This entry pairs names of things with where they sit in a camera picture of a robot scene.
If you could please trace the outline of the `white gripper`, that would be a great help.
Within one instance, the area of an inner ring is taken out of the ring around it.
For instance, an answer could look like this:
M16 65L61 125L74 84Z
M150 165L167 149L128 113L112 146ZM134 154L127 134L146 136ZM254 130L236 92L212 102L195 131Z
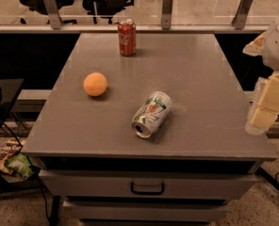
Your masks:
M279 71L279 16L268 30L245 45L245 55L261 56L263 63ZM279 116L279 72L269 78L259 77L253 92L253 103L247 115L245 131L253 136L264 134Z

